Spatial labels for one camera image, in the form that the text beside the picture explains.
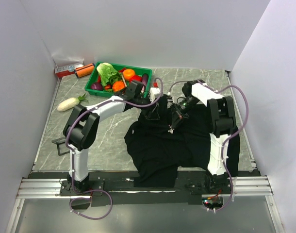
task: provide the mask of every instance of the white radish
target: white radish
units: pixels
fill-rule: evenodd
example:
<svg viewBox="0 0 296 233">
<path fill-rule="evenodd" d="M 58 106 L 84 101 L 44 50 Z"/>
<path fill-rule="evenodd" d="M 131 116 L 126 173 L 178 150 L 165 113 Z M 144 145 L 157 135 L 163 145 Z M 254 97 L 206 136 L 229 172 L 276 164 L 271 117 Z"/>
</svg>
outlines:
<svg viewBox="0 0 296 233">
<path fill-rule="evenodd" d="M 78 105 L 83 100 L 85 100 L 85 94 L 83 96 L 79 96 L 78 98 L 75 98 L 75 97 L 69 98 L 69 99 L 61 102 L 59 104 L 59 106 L 57 106 L 57 111 L 63 112 L 68 109 L 71 109 L 71 108 L 75 107 L 76 105 Z"/>
</svg>

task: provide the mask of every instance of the black cloth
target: black cloth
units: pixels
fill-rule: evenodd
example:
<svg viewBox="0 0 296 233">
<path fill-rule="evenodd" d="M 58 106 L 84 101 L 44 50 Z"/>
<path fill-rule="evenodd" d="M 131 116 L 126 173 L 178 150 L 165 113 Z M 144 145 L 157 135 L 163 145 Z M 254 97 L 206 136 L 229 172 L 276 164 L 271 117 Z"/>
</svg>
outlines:
<svg viewBox="0 0 296 233">
<path fill-rule="evenodd" d="M 153 114 L 159 119 L 148 120 L 142 111 L 124 137 L 140 175 L 134 180 L 135 187 L 173 187 L 179 166 L 207 170 L 209 163 L 211 138 L 205 120 L 205 105 L 194 106 L 188 112 L 189 118 L 169 133 L 172 115 L 167 108 L 166 95 L 158 103 Z M 240 137 L 237 135 L 229 141 L 227 153 L 227 168 L 234 177 L 238 174 L 239 153 Z"/>
</svg>

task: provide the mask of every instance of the floor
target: floor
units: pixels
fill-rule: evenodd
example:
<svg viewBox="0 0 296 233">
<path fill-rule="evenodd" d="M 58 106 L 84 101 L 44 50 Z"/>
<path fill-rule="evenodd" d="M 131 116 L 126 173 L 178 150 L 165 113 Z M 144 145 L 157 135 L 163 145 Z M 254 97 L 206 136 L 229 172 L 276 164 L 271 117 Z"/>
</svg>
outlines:
<svg viewBox="0 0 296 233">
<path fill-rule="evenodd" d="M 209 86 L 216 90 L 229 85 L 227 74 L 223 70 L 203 70 L 203 69 L 182 69 L 182 68 L 155 68 L 153 76 L 160 77 L 164 82 L 164 92 L 167 93 L 172 83 L 181 80 L 203 79 Z M 53 109 L 49 117 L 40 150 L 36 158 L 34 171 L 65 171 L 69 169 L 69 154 L 58 156 L 56 145 L 51 142 L 53 139 L 62 137 L 63 128 L 69 118 L 71 110 L 58 112 L 58 104 L 70 97 L 78 97 L 85 93 L 84 87 L 89 76 L 77 79 L 75 75 L 63 77 L 58 88 L 54 101 Z M 173 87 L 172 95 L 174 97 L 182 96 L 181 87 L 183 84 L 177 84 Z M 231 95 L 230 90 L 224 92 L 224 95 Z M 87 94 L 87 102 L 83 105 L 92 105 L 105 98 L 91 96 Z M 124 135 L 129 126 L 138 118 L 140 110 L 132 108 L 124 113 L 117 114 L 104 120 L 98 128 L 97 139 L 89 151 L 88 168 L 90 170 L 136 170 L 131 157 L 128 155 L 124 143 Z M 241 125 L 237 115 L 237 124 Z M 252 170 L 250 155 L 247 150 L 247 144 L 243 134 L 241 137 L 241 150 L 239 170 Z M 180 170 L 202 170 L 201 168 L 179 168 Z"/>
</svg>

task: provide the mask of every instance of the white panel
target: white panel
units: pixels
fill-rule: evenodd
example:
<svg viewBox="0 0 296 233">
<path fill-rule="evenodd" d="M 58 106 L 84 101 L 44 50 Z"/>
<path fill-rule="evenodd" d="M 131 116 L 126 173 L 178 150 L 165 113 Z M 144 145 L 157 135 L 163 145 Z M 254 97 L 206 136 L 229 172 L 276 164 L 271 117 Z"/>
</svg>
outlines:
<svg viewBox="0 0 296 233">
<path fill-rule="evenodd" d="M 56 83 L 53 69 L 19 0 L 0 1 L 0 233 L 36 156 Z"/>
<path fill-rule="evenodd" d="M 22 0 L 55 62 L 232 70 L 269 0 Z"/>
<path fill-rule="evenodd" d="M 296 0 L 271 0 L 230 76 L 249 100 L 257 165 L 269 177 L 286 231 L 296 233 Z"/>
</svg>

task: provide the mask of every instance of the black bracket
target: black bracket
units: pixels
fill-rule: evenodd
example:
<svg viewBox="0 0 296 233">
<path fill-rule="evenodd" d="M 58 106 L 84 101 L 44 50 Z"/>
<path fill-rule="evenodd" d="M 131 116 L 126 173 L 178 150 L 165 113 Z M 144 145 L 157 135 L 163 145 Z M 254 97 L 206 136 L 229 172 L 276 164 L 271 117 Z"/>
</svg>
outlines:
<svg viewBox="0 0 296 233">
<path fill-rule="evenodd" d="M 65 144 L 65 140 L 66 140 L 65 137 L 60 137 L 58 139 L 52 140 L 52 143 L 56 144 L 56 146 L 57 146 L 57 154 L 58 154 L 58 156 L 62 156 L 64 154 L 68 154 L 69 153 L 69 150 L 68 149 L 65 152 L 62 152 L 61 153 L 60 145 L 61 144 Z"/>
</svg>

